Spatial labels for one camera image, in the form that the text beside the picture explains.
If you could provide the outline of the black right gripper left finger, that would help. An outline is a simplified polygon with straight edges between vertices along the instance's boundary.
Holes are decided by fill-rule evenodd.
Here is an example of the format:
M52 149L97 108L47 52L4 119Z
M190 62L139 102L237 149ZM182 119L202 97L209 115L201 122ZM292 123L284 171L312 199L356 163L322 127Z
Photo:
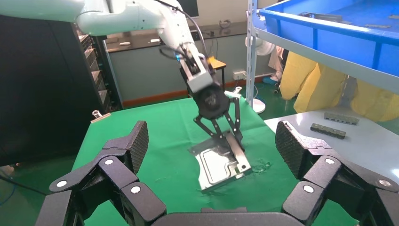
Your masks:
M51 183L35 224L82 226L99 205L111 202L128 225L152 225L166 206L137 175L148 143L145 121L107 141L92 161Z

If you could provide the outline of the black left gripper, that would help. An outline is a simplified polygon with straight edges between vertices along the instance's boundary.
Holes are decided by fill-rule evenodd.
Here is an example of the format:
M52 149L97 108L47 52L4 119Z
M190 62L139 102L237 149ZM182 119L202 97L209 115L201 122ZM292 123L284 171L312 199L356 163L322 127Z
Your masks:
M237 97L227 97L220 86L208 86L193 94L193 99L198 107L199 115L193 121L208 135L209 138L197 144L194 149L205 150L220 146L222 148L230 149L230 145L222 132L217 119L225 116L230 128L237 140L240 148L245 152L242 146L243 135L240 130L240 106ZM230 105L234 105L235 119L233 120L229 114ZM206 118L211 121L214 131L208 128L201 120Z

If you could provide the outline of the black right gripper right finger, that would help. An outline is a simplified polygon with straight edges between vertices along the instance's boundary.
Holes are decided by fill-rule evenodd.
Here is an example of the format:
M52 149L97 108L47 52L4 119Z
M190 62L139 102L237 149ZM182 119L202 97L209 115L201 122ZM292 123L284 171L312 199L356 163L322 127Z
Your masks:
M310 226L326 201L338 203L361 226L399 223L399 186L340 156L324 140L301 135L279 121L275 145L298 183L282 211Z

